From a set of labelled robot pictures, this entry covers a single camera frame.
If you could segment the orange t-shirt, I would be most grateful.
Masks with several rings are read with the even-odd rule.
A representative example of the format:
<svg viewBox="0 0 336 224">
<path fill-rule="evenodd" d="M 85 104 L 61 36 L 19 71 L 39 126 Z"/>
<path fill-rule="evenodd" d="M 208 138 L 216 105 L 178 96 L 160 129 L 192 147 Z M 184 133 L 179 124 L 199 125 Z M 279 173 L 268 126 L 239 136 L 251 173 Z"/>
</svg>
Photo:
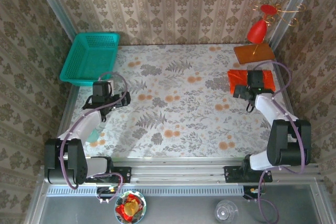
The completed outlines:
<svg viewBox="0 0 336 224">
<path fill-rule="evenodd" d="M 251 70 L 228 70 L 228 79 L 229 79 L 229 86 L 230 86 L 230 93 L 233 94 L 235 87 L 237 85 L 248 85 L 248 72 Z M 270 70 L 262 70 L 263 75 L 263 83 L 266 89 L 270 89 L 273 92 L 276 91 L 274 79 L 272 72 Z"/>
</svg>

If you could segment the pale teal translucent object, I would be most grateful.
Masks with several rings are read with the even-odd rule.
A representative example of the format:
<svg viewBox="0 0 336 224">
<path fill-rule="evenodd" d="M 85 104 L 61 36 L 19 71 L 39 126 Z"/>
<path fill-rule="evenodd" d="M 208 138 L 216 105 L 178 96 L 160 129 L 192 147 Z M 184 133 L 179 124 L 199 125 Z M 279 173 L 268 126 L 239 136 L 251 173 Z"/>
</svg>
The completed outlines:
<svg viewBox="0 0 336 224">
<path fill-rule="evenodd" d="M 92 133 L 90 134 L 90 136 L 87 138 L 87 142 L 94 143 L 99 139 L 99 137 L 100 137 L 100 133 L 98 129 L 94 129 Z"/>
</svg>

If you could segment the teal plastic basket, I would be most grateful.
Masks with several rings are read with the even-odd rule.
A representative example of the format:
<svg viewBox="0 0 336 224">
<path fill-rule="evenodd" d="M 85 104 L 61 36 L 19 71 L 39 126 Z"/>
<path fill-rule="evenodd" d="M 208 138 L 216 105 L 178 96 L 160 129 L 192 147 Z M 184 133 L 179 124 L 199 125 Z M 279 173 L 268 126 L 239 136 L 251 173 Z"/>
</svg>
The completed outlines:
<svg viewBox="0 0 336 224">
<path fill-rule="evenodd" d="M 79 87 L 91 86 L 103 73 L 113 70 L 119 41 L 118 33 L 77 34 L 60 73 L 60 80 Z"/>
</svg>

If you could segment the floral tablecloth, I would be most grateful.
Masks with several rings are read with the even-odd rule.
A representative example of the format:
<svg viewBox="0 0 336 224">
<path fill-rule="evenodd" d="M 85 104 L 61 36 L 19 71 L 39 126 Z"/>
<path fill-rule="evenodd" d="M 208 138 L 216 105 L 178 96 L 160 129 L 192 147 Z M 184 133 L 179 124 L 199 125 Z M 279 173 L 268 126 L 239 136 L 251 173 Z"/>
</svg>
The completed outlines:
<svg viewBox="0 0 336 224">
<path fill-rule="evenodd" d="M 230 92 L 230 69 L 274 70 L 238 62 L 233 45 L 123 46 L 114 90 L 131 103 L 108 114 L 87 156 L 244 157 L 267 147 L 270 124 Z"/>
</svg>

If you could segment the small connector board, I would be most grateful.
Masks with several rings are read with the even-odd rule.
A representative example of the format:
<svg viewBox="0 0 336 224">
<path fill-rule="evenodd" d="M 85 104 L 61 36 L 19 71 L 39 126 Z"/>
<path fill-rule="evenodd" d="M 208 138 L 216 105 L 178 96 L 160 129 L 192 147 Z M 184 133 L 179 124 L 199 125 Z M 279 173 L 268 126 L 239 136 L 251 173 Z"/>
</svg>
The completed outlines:
<svg viewBox="0 0 336 224">
<path fill-rule="evenodd" d="M 117 186 L 103 186 L 97 188 L 97 195 L 113 195 L 116 193 Z"/>
<path fill-rule="evenodd" d="M 254 200 L 258 198 L 258 187 L 256 186 L 243 186 L 243 197 L 247 200 Z"/>
</svg>

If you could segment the patterned bowl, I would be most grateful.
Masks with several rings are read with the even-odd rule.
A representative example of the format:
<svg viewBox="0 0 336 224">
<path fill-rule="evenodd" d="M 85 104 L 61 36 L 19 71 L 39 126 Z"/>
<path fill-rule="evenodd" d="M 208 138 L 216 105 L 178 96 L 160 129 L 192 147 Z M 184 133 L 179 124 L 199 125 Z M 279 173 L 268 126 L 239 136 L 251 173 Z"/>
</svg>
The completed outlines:
<svg viewBox="0 0 336 224">
<path fill-rule="evenodd" d="M 138 201 L 140 209 L 133 216 L 132 220 L 128 222 L 121 219 L 121 216 L 115 211 L 115 208 L 121 204 L 125 204 L 127 201 L 130 201 L 131 199 L 136 199 Z M 147 205 L 144 196 L 140 192 L 136 190 L 129 190 L 122 193 L 121 196 L 119 196 L 119 198 L 115 203 L 115 208 L 114 208 L 115 217 L 120 224 L 139 224 L 139 222 L 142 220 L 142 218 L 146 213 Z"/>
</svg>

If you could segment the yellow food piece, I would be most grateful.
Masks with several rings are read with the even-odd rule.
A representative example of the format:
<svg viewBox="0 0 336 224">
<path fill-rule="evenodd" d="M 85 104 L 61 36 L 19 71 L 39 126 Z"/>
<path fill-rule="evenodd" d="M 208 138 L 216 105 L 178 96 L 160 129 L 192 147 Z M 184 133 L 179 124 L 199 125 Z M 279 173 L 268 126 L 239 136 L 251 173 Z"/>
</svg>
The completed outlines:
<svg viewBox="0 0 336 224">
<path fill-rule="evenodd" d="M 127 216 L 134 216 L 139 209 L 139 203 L 136 199 L 131 199 L 124 204 L 124 212 Z"/>
</svg>

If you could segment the red wrapper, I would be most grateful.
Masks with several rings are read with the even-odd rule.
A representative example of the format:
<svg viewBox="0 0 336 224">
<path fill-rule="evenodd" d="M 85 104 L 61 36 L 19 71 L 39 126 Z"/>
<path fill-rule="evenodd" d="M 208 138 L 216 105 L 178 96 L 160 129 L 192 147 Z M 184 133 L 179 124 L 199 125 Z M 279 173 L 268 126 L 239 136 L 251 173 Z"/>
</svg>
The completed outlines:
<svg viewBox="0 0 336 224">
<path fill-rule="evenodd" d="M 124 211 L 124 204 L 121 204 L 116 207 L 116 212 L 121 216 L 121 219 L 130 222 L 132 220 L 132 216 L 129 216 Z"/>
</svg>

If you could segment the clear glass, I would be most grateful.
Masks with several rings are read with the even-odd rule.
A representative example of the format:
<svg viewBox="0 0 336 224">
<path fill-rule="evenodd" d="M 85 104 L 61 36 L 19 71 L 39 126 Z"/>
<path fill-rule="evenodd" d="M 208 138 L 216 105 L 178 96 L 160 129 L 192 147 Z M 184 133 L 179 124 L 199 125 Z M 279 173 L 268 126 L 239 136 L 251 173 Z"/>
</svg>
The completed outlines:
<svg viewBox="0 0 336 224">
<path fill-rule="evenodd" d="M 237 206 L 230 200 L 222 200 L 216 205 L 215 217 L 221 224 L 236 224 L 238 215 Z"/>
</svg>

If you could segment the grey metal shelf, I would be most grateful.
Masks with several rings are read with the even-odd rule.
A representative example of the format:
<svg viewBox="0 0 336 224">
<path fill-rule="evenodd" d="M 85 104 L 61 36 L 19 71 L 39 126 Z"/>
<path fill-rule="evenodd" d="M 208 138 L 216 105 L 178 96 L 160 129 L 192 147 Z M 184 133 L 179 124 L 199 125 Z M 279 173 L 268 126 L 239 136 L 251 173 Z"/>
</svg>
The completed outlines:
<svg viewBox="0 0 336 224">
<path fill-rule="evenodd" d="M 24 224 L 120 224 L 115 200 L 100 203 L 96 196 L 48 197 L 51 185 L 34 193 Z M 232 201 L 238 208 L 236 224 L 336 224 L 325 188 L 318 183 L 271 185 L 260 199 L 243 196 L 144 196 L 146 213 L 139 224 L 221 224 L 216 205 Z"/>
</svg>

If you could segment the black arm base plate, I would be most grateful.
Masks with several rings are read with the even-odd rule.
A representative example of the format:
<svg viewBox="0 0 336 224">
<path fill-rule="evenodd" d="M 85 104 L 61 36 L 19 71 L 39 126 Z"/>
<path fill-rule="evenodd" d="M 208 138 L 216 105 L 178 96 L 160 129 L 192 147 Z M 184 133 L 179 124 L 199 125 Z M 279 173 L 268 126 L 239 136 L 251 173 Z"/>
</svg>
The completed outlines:
<svg viewBox="0 0 336 224">
<path fill-rule="evenodd" d="M 258 183 L 262 171 L 243 168 L 242 166 L 225 166 L 224 176 L 226 183 Z"/>
<path fill-rule="evenodd" d="M 130 183 L 131 181 L 131 167 L 125 167 L 125 166 L 115 166 L 112 168 L 111 172 L 119 173 L 123 177 L 123 183 Z M 117 184 L 120 181 L 119 176 L 117 175 L 108 175 L 108 176 L 93 176 L 88 177 L 86 179 L 86 183 L 109 183 L 109 184 Z"/>
</svg>

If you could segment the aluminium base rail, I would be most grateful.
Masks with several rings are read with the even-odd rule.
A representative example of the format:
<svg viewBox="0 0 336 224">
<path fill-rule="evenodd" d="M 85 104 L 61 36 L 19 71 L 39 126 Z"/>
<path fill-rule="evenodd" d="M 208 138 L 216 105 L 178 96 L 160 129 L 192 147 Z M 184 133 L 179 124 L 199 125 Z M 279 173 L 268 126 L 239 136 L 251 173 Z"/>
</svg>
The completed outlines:
<svg viewBox="0 0 336 224">
<path fill-rule="evenodd" d="M 224 167 L 240 166 L 234 157 L 128 157 L 114 158 L 113 164 L 131 167 L 131 185 L 223 185 Z M 271 171 L 271 185 L 305 185 L 323 182 L 317 164 L 309 164 L 302 174 L 286 169 Z"/>
</svg>

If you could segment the aluminium corner post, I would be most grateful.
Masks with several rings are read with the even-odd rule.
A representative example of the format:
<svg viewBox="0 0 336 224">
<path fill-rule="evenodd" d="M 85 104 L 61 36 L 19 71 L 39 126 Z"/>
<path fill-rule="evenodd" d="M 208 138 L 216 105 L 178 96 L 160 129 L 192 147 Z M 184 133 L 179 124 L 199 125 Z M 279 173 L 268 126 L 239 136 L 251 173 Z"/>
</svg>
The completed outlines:
<svg viewBox="0 0 336 224">
<path fill-rule="evenodd" d="M 70 20 L 70 16 L 66 12 L 66 6 L 61 0 L 46 0 L 51 9 L 58 18 L 62 28 L 66 32 L 68 38 L 73 42 L 76 36 L 76 30 Z"/>
<path fill-rule="evenodd" d="M 285 13 L 280 15 L 280 21 L 277 24 L 271 38 L 269 41 L 270 48 L 275 52 L 279 46 L 281 40 L 284 38 L 286 31 L 289 29 L 291 22 L 299 10 L 300 5 L 307 7 L 307 4 L 304 4 L 305 0 L 289 0 L 285 8 Z"/>
</svg>

